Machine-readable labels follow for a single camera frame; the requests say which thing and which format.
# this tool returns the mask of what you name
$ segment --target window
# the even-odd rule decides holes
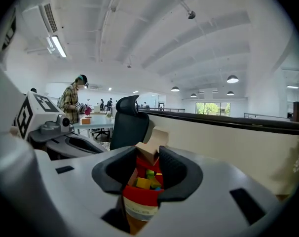
[[[230,103],[195,103],[195,113],[230,116]]]

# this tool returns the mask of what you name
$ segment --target chair backrest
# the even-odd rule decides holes
[[[123,97],[117,102],[110,150],[135,146],[144,141],[150,119],[146,113],[138,112],[135,105],[138,97]]]

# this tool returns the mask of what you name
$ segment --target chair headrest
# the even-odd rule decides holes
[[[124,113],[130,116],[136,116],[138,110],[136,109],[135,103],[139,95],[123,97],[116,104],[116,110],[120,113]]]

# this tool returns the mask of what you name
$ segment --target black rectangular slot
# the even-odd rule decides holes
[[[237,189],[230,191],[229,193],[234,198],[250,225],[265,215],[265,212],[259,207],[256,201],[253,200],[246,190]]]
[[[73,170],[74,168],[72,166],[65,166],[65,167],[60,167],[60,168],[56,168],[56,172],[58,174],[62,174],[62,173],[65,173],[65,172],[68,172],[68,171],[71,171]]]

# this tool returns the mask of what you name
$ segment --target white table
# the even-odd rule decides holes
[[[81,124],[81,120],[78,123],[73,124],[73,127],[77,129],[78,134],[80,129],[87,129],[88,137],[90,138],[90,129],[96,128],[110,128],[114,127],[114,119],[107,118],[106,115],[92,115],[90,124]]]

